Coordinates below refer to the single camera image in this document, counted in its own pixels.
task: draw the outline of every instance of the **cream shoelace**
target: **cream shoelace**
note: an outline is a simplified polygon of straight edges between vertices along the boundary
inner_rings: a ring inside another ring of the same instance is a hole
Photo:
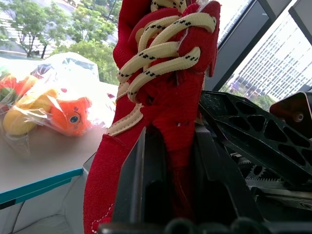
[[[177,8],[181,13],[187,7],[186,0],[153,0],[151,11],[158,10],[160,6]],[[180,41],[167,42],[174,35],[191,26],[205,28],[212,33],[215,30],[216,19],[207,13],[197,12],[182,18],[179,16],[165,17],[153,22],[144,29],[138,44],[138,54],[131,58],[117,75],[120,82],[117,99],[127,94],[129,100],[135,102],[136,106],[129,115],[115,122],[108,129],[107,134],[112,136],[120,134],[135,126],[143,118],[140,112],[142,105],[136,99],[136,95],[144,84],[165,73],[193,67],[198,62],[200,57],[199,47],[194,47],[191,52],[179,57],[177,51]],[[159,34],[147,48],[149,39],[157,33]],[[161,58],[174,59],[150,66],[151,62]],[[143,68],[143,72],[129,84],[127,82],[129,78],[141,68]]]

